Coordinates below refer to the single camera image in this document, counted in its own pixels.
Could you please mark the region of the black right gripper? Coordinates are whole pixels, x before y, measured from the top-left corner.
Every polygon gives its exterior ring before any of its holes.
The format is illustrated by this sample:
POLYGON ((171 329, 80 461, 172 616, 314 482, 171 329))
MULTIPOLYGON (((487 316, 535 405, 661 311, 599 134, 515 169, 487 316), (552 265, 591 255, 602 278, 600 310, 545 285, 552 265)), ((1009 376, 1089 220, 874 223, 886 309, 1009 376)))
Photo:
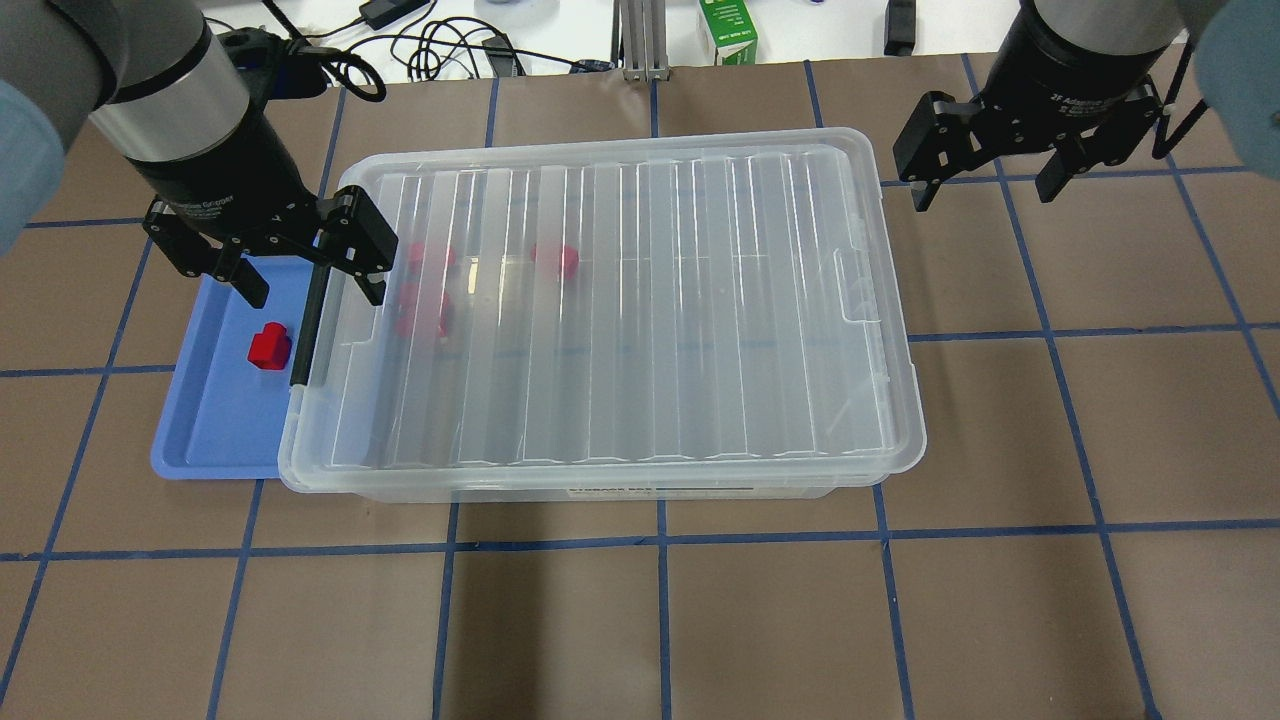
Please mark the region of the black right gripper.
POLYGON ((899 179, 910 187, 914 210, 927 211, 943 182, 986 160, 1053 150, 1036 177, 1039 200, 1052 202, 1093 167, 1128 161, 1164 114, 1153 85, 1138 86, 1096 117, 1078 115, 1082 109, 1034 94, 979 94, 959 102, 950 94, 925 92, 893 142, 899 179))

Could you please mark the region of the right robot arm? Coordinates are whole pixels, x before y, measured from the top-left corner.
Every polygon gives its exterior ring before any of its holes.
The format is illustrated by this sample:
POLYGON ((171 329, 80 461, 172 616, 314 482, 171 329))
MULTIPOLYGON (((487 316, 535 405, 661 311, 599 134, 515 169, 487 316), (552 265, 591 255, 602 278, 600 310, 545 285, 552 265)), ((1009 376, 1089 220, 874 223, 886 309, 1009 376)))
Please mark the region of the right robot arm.
POLYGON ((1277 177, 1275 1, 1024 1, 968 102, 923 94, 893 143, 918 211, 1000 158, 1047 154, 1042 202, 1147 135, 1166 158, 1207 111, 1254 173, 1277 177))

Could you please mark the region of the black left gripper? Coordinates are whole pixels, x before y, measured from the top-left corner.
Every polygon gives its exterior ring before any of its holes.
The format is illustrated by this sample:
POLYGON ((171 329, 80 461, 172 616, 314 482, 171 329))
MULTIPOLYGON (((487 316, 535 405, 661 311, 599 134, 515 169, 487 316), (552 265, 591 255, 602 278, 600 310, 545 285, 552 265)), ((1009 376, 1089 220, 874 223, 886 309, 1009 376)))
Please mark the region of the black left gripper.
POLYGON ((353 278, 370 305, 384 304, 399 240, 365 188, 346 186, 316 209, 285 150, 146 161, 143 177, 157 200, 143 229, 182 275, 209 275, 262 309, 270 286, 242 251, 291 255, 328 263, 353 278))

